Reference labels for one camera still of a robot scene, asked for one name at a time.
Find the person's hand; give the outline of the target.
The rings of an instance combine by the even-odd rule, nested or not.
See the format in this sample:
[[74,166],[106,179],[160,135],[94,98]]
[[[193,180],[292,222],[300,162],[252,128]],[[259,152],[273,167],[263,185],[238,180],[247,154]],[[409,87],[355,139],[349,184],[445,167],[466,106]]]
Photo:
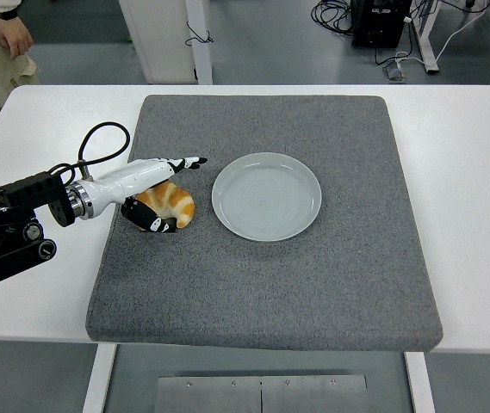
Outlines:
[[9,52],[11,59],[16,59],[29,51],[34,40],[20,17],[0,18],[0,44]]

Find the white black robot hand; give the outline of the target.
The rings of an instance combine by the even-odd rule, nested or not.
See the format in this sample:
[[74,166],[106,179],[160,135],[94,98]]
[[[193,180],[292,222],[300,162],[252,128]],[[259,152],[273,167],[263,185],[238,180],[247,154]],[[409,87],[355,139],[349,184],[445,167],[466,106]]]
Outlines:
[[187,226],[195,214],[190,193],[170,178],[182,170],[195,170],[205,157],[138,159],[95,181],[81,181],[83,219],[119,204],[124,218],[142,231],[168,233]]

